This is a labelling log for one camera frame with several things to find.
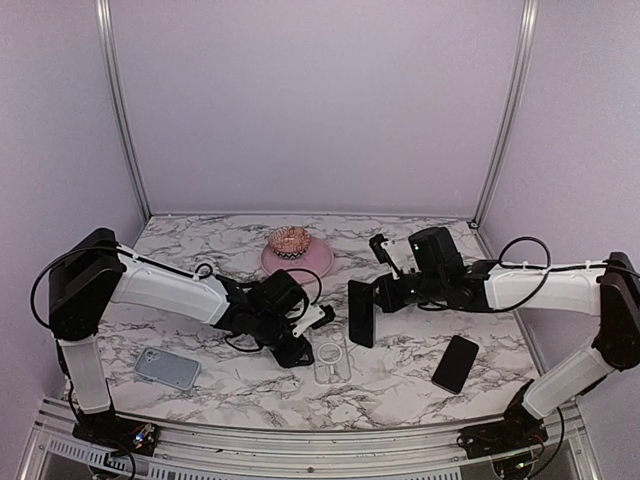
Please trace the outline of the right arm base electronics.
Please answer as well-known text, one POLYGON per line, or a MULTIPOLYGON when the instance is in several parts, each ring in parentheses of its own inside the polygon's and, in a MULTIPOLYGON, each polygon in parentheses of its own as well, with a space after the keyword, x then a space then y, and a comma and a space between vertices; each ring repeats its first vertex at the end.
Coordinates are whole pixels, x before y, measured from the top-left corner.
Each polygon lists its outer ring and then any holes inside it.
POLYGON ((464 427, 457 445, 468 459, 508 453, 545 443, 548 434, 541 419, 532 416, 520 403, 511 403, 501 420, 464 427))

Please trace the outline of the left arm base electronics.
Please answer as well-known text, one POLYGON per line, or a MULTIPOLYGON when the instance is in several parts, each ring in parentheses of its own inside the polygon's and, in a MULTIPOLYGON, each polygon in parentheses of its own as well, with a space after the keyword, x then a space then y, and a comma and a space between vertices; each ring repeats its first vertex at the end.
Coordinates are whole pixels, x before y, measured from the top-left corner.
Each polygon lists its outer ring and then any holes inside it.
POLYGON ((154 454, 160 433, 156 424, 121 417, 112 405, 97 414, 87 414, 79 407, 72 411, 76 417, 72 432, 75 438, 123 453, 147 457, 154 454))

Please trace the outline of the clear phone case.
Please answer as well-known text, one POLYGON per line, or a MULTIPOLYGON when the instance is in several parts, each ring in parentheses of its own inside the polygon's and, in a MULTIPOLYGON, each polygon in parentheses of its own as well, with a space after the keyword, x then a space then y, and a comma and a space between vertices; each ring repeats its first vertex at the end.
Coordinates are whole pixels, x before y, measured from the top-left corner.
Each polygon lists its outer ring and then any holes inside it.
POLYGON ((311 343, 314 348, 316 383, 319 385, 348 383, 352 374, 344 337, 337 333, 314 335, 311 343))

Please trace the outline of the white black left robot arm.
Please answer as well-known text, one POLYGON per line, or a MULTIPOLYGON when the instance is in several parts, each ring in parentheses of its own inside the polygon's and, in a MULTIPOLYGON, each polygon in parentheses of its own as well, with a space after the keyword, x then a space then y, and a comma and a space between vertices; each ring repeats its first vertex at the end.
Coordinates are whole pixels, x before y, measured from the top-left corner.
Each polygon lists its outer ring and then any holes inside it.
POLYGON ((54 260, 49 274, 48 326, 62 351, 86 426, 106 445, 125 438, 126 423, 112 400, 97 345, 106 308, 124 303, 181 315, 233 334, 249 335, 284 368, 312 363, 304 333, 324 316, 286 271, 239 283, 141 256, 99 228, 54 260))

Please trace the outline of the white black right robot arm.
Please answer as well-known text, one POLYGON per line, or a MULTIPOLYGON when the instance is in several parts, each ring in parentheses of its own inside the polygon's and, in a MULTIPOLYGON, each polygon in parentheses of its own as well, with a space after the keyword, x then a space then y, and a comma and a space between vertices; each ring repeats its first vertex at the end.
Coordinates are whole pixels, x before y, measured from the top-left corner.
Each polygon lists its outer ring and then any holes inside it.
POLYGON ((349 335, 371 347, 376 339, 375 309, 393 313, 411 304, 473 315, 518 312, 536 343, 553 333, 561 345, 569 333, 553 327, 553 319, 577 326, 592 324, 572 340, 574 351, 549 365, 539 378, 523 387, 506 408, 495 438, 515 448, 529 437, 534 422, 547 417, 565 401, 581 396, 615 372, 639 365, 639 272, 628 254, 614 251, 602 260, 556 264, 550 250, 540 263, 510 262, 503 255, 471 264, 464 262, 448 228, 429 227, 408 239, 416 263, 402 266, 395 244, 382 234, 369 241, 377 261, 389 273, 349 295, 349 335), (534 327, 543 321, 550 333, 534 327))

